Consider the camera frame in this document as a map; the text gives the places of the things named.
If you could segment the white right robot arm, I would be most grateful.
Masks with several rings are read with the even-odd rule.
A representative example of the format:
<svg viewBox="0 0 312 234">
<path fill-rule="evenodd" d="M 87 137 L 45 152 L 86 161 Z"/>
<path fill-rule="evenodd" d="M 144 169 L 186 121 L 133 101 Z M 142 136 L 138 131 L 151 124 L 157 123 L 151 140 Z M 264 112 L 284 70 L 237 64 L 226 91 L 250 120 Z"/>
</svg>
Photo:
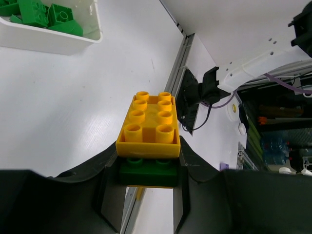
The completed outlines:
<svg viewBox="0 0 312 234">
<path fill-rule="evenodd" d="M 279 67 L 311 57 L 312 4 L 308 3 L 302 12 L 281 30 L 280 36 L 269 38 L 245 58 L 207 71 L 199 85 L 199 102 L 212 106 L 222 98 L 234 95 L 241 85 L 259 76 L 266 76 L 295 92 L 311 94 L 309 89 L 295 88 L 269 74 Z"/>
</svg>

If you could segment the dark green lego plate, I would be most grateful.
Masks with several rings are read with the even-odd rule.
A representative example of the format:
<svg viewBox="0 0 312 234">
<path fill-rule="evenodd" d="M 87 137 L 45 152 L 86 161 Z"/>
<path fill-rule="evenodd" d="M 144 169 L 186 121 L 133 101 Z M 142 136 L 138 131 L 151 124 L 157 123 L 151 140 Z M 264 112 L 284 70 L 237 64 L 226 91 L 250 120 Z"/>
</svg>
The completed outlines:
<svg viewBox="0 0 312 234">
<path fill-rule="evenodd" d="M 178 182 L 174 159 L 123 159 L 119 168 L 120 183 L 135 187 L 173 188 Z"/>
</svg>

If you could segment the green lego brick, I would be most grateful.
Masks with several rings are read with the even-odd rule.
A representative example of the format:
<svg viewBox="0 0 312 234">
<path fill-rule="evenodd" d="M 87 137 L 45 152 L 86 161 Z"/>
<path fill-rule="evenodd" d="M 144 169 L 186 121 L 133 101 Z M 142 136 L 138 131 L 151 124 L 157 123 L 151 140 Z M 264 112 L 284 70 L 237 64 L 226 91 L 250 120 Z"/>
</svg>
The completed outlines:
<svg viewBox="0 0 312 234">
<path fill-rule="evenodd" d="M 18 0 L 22 23 L 46 28 L 49 24 L 47 7 L 40 0 Z"/>
</svg>

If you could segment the yellow two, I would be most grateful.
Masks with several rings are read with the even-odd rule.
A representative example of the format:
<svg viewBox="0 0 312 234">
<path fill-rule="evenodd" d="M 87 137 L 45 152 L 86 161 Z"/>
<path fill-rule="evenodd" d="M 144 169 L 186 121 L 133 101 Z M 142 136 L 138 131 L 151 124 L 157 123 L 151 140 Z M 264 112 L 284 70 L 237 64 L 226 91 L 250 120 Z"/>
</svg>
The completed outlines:
<svg viewBox="0 0 312 234">
<path fill-rule="evenodd" d="M 168 92 L 137 92 L 116 140 L 118 156 L 175 159 L 180 148 L 175 97 Z"/>
</svg>

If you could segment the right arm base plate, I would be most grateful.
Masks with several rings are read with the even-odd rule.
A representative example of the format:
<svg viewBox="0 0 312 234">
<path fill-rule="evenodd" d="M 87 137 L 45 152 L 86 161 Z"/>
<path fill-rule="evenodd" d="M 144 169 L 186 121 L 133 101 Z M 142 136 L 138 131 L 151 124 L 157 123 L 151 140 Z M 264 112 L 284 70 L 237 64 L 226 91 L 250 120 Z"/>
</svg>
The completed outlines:
<svg viewBox="0 0 312 234">
<path fill-rule="evenodd" d="M 198 81 L 189 69 L 183 75 L 182 83 L 176 98 L 177 118 L 184 130 L 191 135 L 195 128 L 198 112 Z"/>
</svg>

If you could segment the white divided plastic container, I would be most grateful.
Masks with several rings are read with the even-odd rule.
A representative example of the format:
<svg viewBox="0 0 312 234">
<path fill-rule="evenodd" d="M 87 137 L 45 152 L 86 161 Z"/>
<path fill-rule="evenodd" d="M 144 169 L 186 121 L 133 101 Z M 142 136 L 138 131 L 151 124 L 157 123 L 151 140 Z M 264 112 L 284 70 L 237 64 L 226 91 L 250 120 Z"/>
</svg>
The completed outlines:
<svg viewBox="0 0 312 234">
<path fill-rule="evenodd" d="M 62 32 L 13 23 L 9 17 L 0 18 L 0 45 L 22 50 L 45 52 L 61 55 L 73 55 L 88 46 L 102 41 L 102 28 L 98 13 L 97 0 L 43 0 L 43 4 L 52 3 L 69 7 L 74 19 L 83 29 L 78 37 Z"/>
</svg>

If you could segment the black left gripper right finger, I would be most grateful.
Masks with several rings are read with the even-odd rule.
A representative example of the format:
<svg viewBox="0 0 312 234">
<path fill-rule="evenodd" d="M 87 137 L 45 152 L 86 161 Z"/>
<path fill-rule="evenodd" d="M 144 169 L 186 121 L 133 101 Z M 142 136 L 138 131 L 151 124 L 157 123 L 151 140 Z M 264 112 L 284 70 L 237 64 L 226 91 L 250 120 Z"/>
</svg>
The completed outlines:
<svg viewBox="0 0 312 234">
<path fill-rule="evenodd" d="M 180 139 L 174 188 L 176 234 L 309 234 L 312 178 L 266 171 L 219 171 Z"/>
</svg>

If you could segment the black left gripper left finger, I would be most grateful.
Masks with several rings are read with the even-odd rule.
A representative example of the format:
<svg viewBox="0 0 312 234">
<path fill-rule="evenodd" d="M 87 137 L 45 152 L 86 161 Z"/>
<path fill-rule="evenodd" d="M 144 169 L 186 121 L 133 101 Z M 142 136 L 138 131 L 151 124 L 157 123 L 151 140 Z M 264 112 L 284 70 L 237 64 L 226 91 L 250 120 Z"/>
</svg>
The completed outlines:
<svg viewBox="0 0 312 234">
<path fill-rule="evenodd" d="M 118 182 L 120 162 L 112 144 L 56 177 L 1 170 L 1 233 L 119 233 L 126 193 Z"/>
</svg>

